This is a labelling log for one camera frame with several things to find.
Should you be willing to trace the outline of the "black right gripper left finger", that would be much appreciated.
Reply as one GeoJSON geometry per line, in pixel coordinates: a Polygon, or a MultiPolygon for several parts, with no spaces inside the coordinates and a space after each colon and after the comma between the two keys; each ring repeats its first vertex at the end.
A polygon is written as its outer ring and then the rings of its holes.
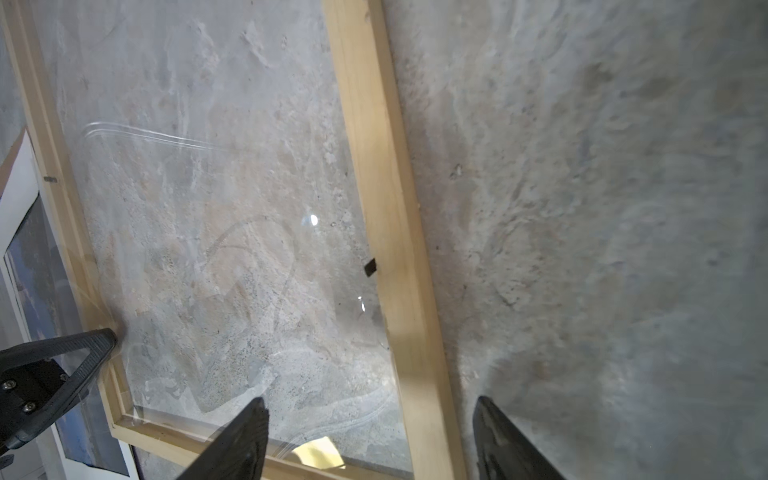
{"type": "Polygon", "coordinates": [[[256,397],[219,433],[178,480],[260,479],[266,464],[269,410],[256,397]]]}

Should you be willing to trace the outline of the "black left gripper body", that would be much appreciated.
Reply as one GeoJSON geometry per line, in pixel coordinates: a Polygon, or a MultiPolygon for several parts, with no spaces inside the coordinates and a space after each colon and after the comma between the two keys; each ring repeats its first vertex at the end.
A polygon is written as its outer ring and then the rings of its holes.
{"type": "Polygon", "coordinates": [[[56,360],[40,360],[13,368],[1,363],[1,419],[38,411],[68,378],[56,360]]]}

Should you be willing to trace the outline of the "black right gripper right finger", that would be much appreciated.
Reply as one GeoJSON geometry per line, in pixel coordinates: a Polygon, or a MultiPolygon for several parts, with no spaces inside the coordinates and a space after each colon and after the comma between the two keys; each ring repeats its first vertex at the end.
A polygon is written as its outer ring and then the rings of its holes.
{"type": "Polygon", "coordinates": [[[565,479],[490,397],[478,397],[472,427],[480,479],[565,479]]]}

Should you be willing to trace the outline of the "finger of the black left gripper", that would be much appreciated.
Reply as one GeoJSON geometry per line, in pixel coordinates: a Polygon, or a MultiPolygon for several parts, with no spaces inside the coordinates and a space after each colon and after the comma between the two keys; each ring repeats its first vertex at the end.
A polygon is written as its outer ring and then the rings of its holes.
{"type": "Polygon", "coordinates": [[[69,378],[38,411],[1,419],[1,448],[21,448],[80,403],[117,343],[115,332],[104,328],[22,343],[3,350],[1,363],[10,368],[40,360],[56,360],[69,378]]]}

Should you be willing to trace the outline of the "landscape photo print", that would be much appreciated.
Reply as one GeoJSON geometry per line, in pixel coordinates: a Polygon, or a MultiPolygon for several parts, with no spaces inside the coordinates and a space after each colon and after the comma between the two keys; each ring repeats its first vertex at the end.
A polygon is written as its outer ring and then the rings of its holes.
{"type": "MultiPolygon", "coordinates": [[[[47,340],[83,331],[40,198],[21,221],[4,263],[23,320],[24,340],[47,340]]],[[[51,431],[57,434],[65,459],[121,477],[131,475],[122,447],[109,431],[96,381],[83,389],[79,402],[52,425],[51,431]]]]}

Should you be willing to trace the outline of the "white mat board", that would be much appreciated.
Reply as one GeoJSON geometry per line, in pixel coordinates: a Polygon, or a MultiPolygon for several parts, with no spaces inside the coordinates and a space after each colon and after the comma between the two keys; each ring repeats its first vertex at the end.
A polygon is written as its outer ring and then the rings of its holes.
{"type": "MultiPolygon", "coordinates": [[[[43,202],[47,220],[51,227],[61,260],[63,257],[58,246],[52,223],[43,200],[42,186],[44,178],[37,167],[36,157],[27,134],[21,144],[6,189],[1,195],[1,346],[9,348],[27,343],[22,336],[24,326],[18,306],[14,301],[14,292],[9,278],[4,255],[26,213],[40,198],[43,202]]],[[[34,440],[23,447],[13,450],[15,461],[2,470],[4,479],[137,479],[139,468],[132,449],[119,441],[131,475],[121,477],[103,470],[89,468],[83,464],[64,458],[62,447],[52,425],[40,433],[34,440]]]]}

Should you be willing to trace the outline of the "clear acrylic sheet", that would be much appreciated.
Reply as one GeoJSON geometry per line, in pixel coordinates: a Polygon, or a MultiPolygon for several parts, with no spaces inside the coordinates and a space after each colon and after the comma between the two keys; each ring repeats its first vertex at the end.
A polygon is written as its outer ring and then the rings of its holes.
{"type": "Polygon", "coordinates": [[[134,414],[409,476],[321,4],[31,9],[134,414]]]}

